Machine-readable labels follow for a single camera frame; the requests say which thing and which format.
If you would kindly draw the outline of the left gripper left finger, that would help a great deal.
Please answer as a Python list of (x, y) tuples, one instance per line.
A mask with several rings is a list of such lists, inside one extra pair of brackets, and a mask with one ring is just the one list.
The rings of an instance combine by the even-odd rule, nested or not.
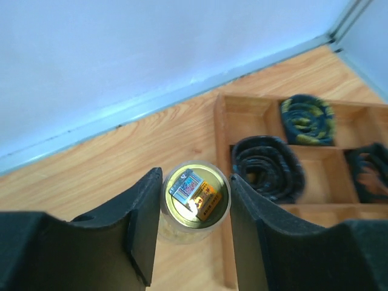
[(77, 216), (1, 213), (2, 290), (145, 290), (151, 285), (162, 170)]

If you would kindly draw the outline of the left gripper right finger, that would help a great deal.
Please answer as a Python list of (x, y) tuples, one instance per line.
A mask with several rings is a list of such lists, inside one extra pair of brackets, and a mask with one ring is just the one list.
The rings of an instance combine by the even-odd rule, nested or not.
[(350, 219), (325, 228), (229, 179), (239, 290), (386, 290), (387, 222)]

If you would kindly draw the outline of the clear glass pill jar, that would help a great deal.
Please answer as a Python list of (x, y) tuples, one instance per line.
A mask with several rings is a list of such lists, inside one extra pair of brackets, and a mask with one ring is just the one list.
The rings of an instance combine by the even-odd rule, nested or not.
[(205, 161), (186, 161), (163, 180), (158, 232), (175, 244), (209, 236), (229, 214), (230, 185), (222, 171)]

